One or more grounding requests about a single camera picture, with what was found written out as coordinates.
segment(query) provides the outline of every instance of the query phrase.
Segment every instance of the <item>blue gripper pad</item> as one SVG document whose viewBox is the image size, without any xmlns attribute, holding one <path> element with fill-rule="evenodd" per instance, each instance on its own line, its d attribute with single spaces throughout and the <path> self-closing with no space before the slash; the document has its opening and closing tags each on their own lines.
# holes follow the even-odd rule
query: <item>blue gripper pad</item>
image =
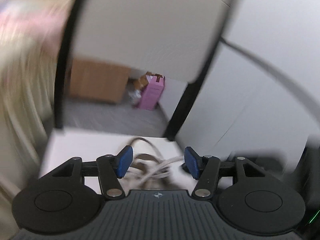
<svg viewBox="0 0 320 240">
<path fill-rule="evenodd" d="M 116 175 L 119 179 L 125 176 L 128 168 L 130 167 L 132 160 L 133 160 L 133 149 L 131 146 L 125 146 L 121 152 L 115 157 L 117 169 Z"/>
<path fill-rule="evenodd" d="M 199 161 L 201 161 L 200 157 L 194 151 L 194 149 L 192 149 L 191 147 L 186 147 L 184 150 L 184 162 L 186 163 L 186 166 L 194 179 L 200 178 L 200 171 L 198 166 Z"/>
</svg>

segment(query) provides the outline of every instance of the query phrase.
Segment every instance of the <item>green light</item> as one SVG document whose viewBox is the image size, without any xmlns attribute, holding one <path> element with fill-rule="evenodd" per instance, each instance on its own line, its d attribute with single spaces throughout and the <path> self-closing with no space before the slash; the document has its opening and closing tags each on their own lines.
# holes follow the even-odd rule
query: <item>green light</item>
<svg viewBox="0 0 320 240">
<path fill-rule="evenodd" d="M 311 224 L 313 222 L 313 220 L 316 219 L 316 217 L 318 216 L 319 213 L 320 213 L 320 210 L 318 210 L 318 212 L 313 216 L 313 218 L 311 218 L 311 220 L 309 221 L 309 224 Z"/>
</svg>

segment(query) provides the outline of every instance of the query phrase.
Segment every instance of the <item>ribbed rubber mat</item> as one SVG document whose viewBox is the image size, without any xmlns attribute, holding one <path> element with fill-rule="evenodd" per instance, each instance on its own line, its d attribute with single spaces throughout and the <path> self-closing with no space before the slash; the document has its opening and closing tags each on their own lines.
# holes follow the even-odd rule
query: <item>ribbed rubber mat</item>
<svg viewBox="0 0 320 240">
<path fill-rule="evenodd" d="M 228 225 L 207 201 L 185 190 L 132 190 L 127 198 L 109 201 L 88 225 L 56 236 L 21 230 L 13 240 L 301 240 L 294 232 L 254 236 Z"/>
</svg>

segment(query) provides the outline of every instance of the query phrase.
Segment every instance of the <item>white wall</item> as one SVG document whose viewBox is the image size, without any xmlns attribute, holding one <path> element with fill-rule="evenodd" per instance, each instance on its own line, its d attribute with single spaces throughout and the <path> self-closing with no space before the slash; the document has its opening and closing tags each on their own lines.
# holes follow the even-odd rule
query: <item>white wall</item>
<svg viewBox="0 0 320 240">
<path fill-rule="evenodd" d="M 86 0 L 73 53 L 191 82 L 230 0 Z"/>
<path fill-rule="evenodd" d="M 226 38 L 278 66 L 320 102 L 319 8 L 320 0 L 242 0 Z M 313 117 L 276 81 L 224 46 L 213 66 L 178 134 L 183 146 L 219 157 L 278 149 L 294 165 L 308 135 L 319 134 Z M 169 117 L 184 86 L 166 83 L 160 105 Z"/>
<path fill-rule="evenodd" d="M 139 70 L 139 69 L 131 69 L 130 78 L 133 79 L 138 79 L 139 77 L 141 77 L 143 74 L 145 74 L 146 72 L 144 70 Z"/>
</svg>

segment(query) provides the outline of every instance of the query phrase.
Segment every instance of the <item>black pole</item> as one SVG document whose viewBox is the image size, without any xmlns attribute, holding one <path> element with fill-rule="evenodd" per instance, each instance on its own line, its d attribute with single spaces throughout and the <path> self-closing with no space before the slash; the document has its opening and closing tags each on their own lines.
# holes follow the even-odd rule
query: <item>black pole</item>
<svg viewBox="0 0 320 240">
<path fill-rule="evenodd" d="M 188 117 L 191 108 L 196 101 L 196 98 L 200 92 L 200 89 L 204 83 L 204 79 L 207 76 L 207 73 L 211 67 L 214 56 L 217 54 L 218 44 L 220 37 L 223 35 L 223 31 L 228 23 L 232 12 L 232 6 L 234 5 L 235 0 L 231 0 L 229 8 L 225 11 L 225 14 L 222 18 L 222 22 L 220 23 L 220 32 L 218 36 L 214 36 L 212 39 L 211 49 L 209 50 L 209 54 L 207 59 L 204 62 L 204 66 L 197 79 L 193 83 L 189 83 L 186 87 L 183 95 L 168 123 L 168 126 L 163 134 L 163 137 L 167 138 L 169 141 L 174 141 L 177 133 Z"/>
<path fill-rule="evenodd" d="M 76 22 L 84 0 L 75 0 L 68 18 L 57 60 L 56 78 L 54 82 L 54 126 L 55 128 L 63 128 L 63 91 L 65 84 L 65 75 L 69 60 L 70 47 L 72 44 L 73 33 L 76 28 Z"/>
</svg>

